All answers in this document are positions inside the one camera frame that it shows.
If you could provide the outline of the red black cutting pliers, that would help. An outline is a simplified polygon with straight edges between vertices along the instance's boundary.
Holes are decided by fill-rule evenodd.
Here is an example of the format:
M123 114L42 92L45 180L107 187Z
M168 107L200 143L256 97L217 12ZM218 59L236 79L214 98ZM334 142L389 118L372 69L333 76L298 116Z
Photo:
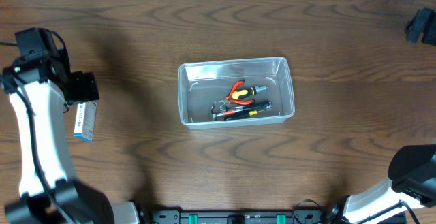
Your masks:
M256 94L254 87L241 89L241 90L238 89L244 83L245 83L244 79L236 82L231 88L229 94L225 96L223 99L218 101L220 112L226 110L227 105L233 103L240 106L248 106L255 103L255 99L247 100L248 97L254 96Z

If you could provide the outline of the clear plastic container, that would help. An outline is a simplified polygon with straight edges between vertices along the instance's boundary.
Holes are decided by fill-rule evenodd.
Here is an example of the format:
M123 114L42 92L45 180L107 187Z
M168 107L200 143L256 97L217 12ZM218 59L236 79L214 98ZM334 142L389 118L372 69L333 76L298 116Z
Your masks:
M190 129L282 123L296 111L288 62L262 57L182 64L178 106Z

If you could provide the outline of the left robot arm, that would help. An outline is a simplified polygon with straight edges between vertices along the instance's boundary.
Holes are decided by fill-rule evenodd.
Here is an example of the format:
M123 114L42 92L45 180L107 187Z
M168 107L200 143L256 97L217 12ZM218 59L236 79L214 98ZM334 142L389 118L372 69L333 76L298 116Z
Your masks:
M20 197L5 205L9 223L146 223L130 200L113 204L77 176L69 153L64 114L99 99L91 72L72 72L55 31L33 27L15 34L20 51L1 74L18 120L22 153Z

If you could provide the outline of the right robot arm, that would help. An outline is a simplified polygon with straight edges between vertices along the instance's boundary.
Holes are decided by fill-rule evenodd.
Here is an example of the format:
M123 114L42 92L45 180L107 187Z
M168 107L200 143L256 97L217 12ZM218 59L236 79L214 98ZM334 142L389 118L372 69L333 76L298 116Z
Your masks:
M402 147L392 158L388 176L371 188L332 206L324 223L382 223L414 209L435 206L435 145Z

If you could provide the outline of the stubby black yellow screwdriver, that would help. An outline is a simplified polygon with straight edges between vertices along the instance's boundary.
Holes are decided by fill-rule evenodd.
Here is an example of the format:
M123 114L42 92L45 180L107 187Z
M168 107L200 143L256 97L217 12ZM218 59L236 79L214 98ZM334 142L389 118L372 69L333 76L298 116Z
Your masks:
M267 86L252 86L249 89L242 89L240 91L233 91L230 97L233 100L242 100L250 96L254 96L261 91L265 91Z

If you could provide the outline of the black yellow precision screwdriver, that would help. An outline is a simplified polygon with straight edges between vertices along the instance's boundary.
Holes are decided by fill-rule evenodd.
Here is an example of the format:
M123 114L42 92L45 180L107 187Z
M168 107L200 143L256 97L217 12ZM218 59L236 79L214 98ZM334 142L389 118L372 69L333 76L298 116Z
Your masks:
M246 110L237 114L229 115L224 118L225 121L228 120L238 120L238 119L244 119L249 118L250 116L254 116L258 113L257 110Z

